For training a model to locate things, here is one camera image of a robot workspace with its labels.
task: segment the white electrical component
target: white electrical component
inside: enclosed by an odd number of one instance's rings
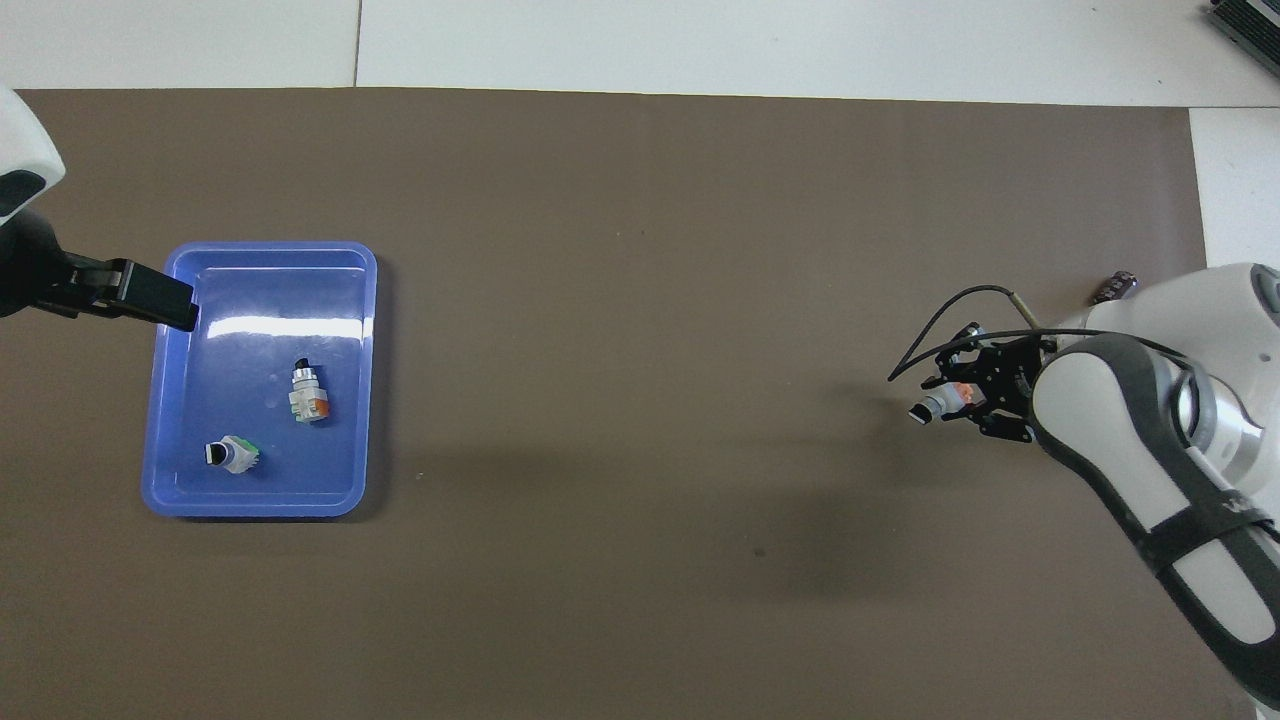
[[[300,423],[315,423],[329,416],[329,393],[320,387],[320,377],[306,357],[293,365],[293,392],[289,410]]]

